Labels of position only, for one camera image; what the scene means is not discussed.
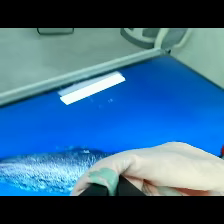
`metal edge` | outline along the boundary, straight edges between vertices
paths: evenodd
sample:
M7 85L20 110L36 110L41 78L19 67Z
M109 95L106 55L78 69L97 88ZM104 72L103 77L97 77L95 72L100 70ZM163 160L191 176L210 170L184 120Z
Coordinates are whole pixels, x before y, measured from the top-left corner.
M60 75L41 82L30 84L21 88L13 89L0 94L0 106L18 101L23 98L31 97L51 89L87 79L100 73L109 72L133 63L141 62L153 57L165 54L165 51L159 48L144 50L125 57L117 58L108 62L97 64L91 67L80 69L64 75Z

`gray floor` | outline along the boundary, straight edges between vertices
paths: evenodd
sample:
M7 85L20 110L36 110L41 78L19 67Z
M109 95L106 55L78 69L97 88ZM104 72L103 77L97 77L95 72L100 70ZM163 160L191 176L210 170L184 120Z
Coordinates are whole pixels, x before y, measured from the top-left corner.
M63 36L0 28L0 94L142 50L119 28L75 28Z

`black object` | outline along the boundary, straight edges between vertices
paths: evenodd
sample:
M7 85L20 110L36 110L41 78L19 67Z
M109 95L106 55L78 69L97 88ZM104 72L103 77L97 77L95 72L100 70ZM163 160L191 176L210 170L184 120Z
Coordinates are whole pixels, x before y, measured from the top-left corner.
M109 192L107 187L105 186L99 184L91 184L90 187L88 187L79 196L109 196ZM126 178L120 176L115 196L146 196L146 195L139 189L137 189Z
M37 32L40 35L62 35L62 34L73 34L74 29L75 28L37 28Z

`white strip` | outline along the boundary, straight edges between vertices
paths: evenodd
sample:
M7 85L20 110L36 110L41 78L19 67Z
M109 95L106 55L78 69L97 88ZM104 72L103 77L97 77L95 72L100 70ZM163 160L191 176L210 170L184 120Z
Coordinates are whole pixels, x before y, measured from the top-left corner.
M115 72L114 75L112 75L112 76L109 76L101 81L98 81L89 86L86 86L86 87L78 89L72 93L64 95L64 96L60 97L60 99L66 105L69 105L71 103L74 103L78 100L84 99L88 96L91 96L91 95L98 93L102 90L108 89L108 88L115 86L124 81L125 81L125 78L119 72Z

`blue surface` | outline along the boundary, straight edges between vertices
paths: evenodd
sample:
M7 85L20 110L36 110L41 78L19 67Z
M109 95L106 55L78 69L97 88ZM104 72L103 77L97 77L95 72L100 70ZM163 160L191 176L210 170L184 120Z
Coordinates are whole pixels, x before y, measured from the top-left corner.
M120 72L126 82L69 106L52 92L1 109L0 157L55 152L66 146L123 151L169 141L220 153L221 89L167 56ZM40 193L3 184L0 195Z

